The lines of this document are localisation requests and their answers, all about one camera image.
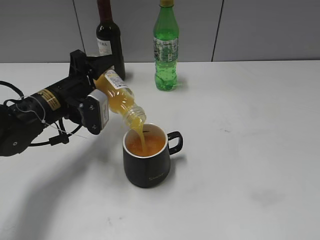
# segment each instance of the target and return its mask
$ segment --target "green bottle label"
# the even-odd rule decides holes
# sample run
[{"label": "green bottle label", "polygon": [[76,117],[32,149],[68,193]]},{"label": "green bottle label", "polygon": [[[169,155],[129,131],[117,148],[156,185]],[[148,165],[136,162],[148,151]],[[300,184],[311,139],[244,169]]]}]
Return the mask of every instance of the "green bottle label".
[{"label": "green bottle label", "polygon": [[153,46],[155,60],[169,63],[178,59],[178,38],[169,41],[154,38]]}]

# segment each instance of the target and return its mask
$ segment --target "plastic bottle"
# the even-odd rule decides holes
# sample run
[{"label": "plastic bottle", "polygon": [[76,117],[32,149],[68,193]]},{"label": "plastic bottle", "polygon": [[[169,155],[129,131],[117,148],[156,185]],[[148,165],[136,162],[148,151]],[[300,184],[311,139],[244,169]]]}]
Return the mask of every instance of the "plastic bottle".
[{"label": "plastic bottle", "polygon": [[125,124],[139,134],[143,146],[143,125],[147,117],[142,107],[136,105],[133,92],[112,69],[105,71],[94,83],[107,95],[109,109],[121,114]]},{"label": "plastic bottle", "polygon": [[177,86],[179,27],[173,11],[174,0],[160,0],[160,13],[153,28],[155,84],[159,90]]}]

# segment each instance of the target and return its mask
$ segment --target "bottle neck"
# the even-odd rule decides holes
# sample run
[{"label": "bottle neck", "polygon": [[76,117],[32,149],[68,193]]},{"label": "bottle neck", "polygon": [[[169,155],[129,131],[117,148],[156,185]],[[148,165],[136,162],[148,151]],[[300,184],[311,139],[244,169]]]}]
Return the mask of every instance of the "bottle neck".
[{"label": "bottle neck", "polygon": [[113,22],[110,0],[97,0],[100,22]]},{"label": "bottle neck", "polygon": [[160,6],[160,15],[162,17],[172,18],[175,16],[173,6]]}]

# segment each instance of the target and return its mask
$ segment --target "bottle label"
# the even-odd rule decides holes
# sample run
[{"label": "bottle label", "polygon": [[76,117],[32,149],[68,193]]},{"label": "bottle label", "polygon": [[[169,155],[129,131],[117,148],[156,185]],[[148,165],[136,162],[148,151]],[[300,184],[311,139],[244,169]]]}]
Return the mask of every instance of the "bottle label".
[{"label": "bottle label", "polygon": [[100,40],[99,38],[97,38],[96,40],[98,41],[100,56],[112,55],[110,41]]},{"label": "bottle label", "polygon": [[178,59],[178,38],[162,41],[153,39],[154,59],[161,62],[172,62]]},{"label": "bottle label", "polygon": [[114,70],[109,69],[108,71],[106,71],[104,73],[104,77],[111,83],[111,85],[116,90],[128,87]]}]

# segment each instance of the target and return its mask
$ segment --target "white table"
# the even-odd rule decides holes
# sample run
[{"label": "white table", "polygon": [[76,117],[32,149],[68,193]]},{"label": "white table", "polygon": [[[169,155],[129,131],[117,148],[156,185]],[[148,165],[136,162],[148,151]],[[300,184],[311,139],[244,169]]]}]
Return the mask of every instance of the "white table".
[{"label": "white table", "polygon": [[[0,64],[0,79],[31,95],[68,68]],[[111,114],[99,136],[83,128],[89,139],[0,158],[0,239],[319,240],[320,62],[179,63],[172,92],[156,89],[154,70],[126,64],[147,121],[184,137],[167,179],[127,180],[127,127]]]}]

